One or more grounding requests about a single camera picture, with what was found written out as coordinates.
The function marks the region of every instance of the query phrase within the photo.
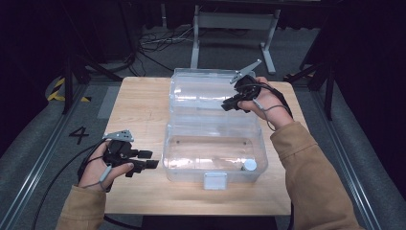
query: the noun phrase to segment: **yellow and black tape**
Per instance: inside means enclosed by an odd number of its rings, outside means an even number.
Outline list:
[[[48,96],[48,101],[65,101],[64,96],[59,96],[57,94],[63,83],[65,83],[65,78],[60,77],[60,79],[56,82],[50,96]],[[82,97],[80,101],[84,103],[90,103],[92,101],[92,97]]]

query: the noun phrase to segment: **clear plastic box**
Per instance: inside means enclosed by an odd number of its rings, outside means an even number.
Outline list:
[[[257,115],[221,107],[236,94],[230,84],[235,73],[175,70],[162,161],[169,180],[254,182],[268,167]]]

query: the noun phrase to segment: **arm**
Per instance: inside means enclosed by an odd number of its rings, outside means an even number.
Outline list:
[[[265,78],[258,81],[267,83]],[[264,89],[257,101],[264,108],[281,104]],[[286,169],[286,189],[295,207],[295,229],[361,229],[337,172],[309,132],[294,122],[283,107],[274,107],[265,116],[251,101],[238,106],[254,111],[275,127],[271,140]]]
[[[78,186],[72,186],[56,229],[98,229],[102,224],[105,208],[103,188],[107,188],[116,177],[129,172],[134,167],[132,163],[128,163],[113,168],[102,184],[95,184],[107,168],[102,158],[98,158],[103,155],[106,148],[107,143],[104,142],[95,150]]]

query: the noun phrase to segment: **wooden table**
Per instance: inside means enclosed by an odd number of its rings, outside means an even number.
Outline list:
[[[292,86],[270,82],[285,96],[296,121],[305,125]],[[132,148],[152,150],[161,160],[169,119],[169,78],[123,80],[106,133],[129,129],[135,138]],[[171,182],[160,161],[156,170],[120,176],[107,194],[105,213],[138,215],[290,215],[290,198],[284,184],[284,168],[269,140],[272,130],[261,120],[268,169],[255,183],[229,183],[227,190],[203,190],[198,183]]]

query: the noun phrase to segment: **forearm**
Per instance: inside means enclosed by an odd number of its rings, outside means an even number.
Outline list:
[[[72,186],[56,229],[98,229],[103,222],[105,193]]]
[[[295,229],[360,229],[337,172],[308,131],[291,123],[271,140],[286,169]]]

